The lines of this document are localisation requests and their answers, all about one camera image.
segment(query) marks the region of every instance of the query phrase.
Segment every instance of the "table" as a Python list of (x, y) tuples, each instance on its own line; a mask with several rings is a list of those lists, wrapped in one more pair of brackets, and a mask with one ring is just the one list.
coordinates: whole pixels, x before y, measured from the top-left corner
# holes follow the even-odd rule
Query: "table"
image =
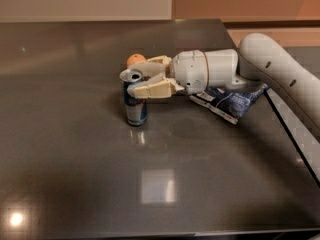
[(236, 126), (185, 96), (126, 123), (127, 57), (235, 48), (220, 20), (1, 24), (0, 40), (4, 239), (320, 228), (319, 189), (265, 97)]

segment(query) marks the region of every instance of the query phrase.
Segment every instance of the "white wall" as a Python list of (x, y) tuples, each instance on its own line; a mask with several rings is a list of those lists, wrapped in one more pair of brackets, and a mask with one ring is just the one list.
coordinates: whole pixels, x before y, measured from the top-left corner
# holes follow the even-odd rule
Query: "white wall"
[(170, 19), (172, 0), (0, 0), (0, 22)]

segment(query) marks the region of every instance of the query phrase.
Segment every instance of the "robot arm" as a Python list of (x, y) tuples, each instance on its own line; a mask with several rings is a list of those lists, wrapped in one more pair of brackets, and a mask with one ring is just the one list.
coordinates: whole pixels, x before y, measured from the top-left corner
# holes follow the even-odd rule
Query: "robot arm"
[[(239, 56), (250, 67), (239, 69)], [(133, 67), (144, 73), (142, 65), (134, 64)], [(136, 98), (164, 98), (176, 92), (186, 95), (202, 92), (207, 87), (252, 92), (266, 83), (314, 136), (320, 136), (320, 80), (268, 36), (246, 36), (239, 45), (239, 54), (232, 49), (182, 52), (172, 61), (169, 60), (165, 68), (167, 70), (160, 75), (151, 75), (149, 81), (132, 86), (128, 90), (130, 95)]]

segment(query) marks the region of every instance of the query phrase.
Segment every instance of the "package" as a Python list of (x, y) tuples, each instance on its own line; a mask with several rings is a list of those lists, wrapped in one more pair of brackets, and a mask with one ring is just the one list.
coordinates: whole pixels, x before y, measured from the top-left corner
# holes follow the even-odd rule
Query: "package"
[(234, 93), (221, 88), (207, 88), (204, 92), (191, 95), (190, 99), (230, 123), (237, 124), (266, 89), (268, 89), (267, 85), (262, 85), (256, 92)]

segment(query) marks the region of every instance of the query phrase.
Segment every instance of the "aluminum can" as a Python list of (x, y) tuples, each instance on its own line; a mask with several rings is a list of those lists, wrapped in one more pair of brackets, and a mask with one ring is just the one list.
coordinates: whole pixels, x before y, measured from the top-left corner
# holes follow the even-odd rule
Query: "aluminum can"
[(128, 123), (133, 126), (143, 125), (148, 117), (146, 100), (131, 97), (127, 92), (129, 86), (143, 81), (143, 74), (136, 69), (126, 69), (120, 73), (120, 79), (123, 85)]

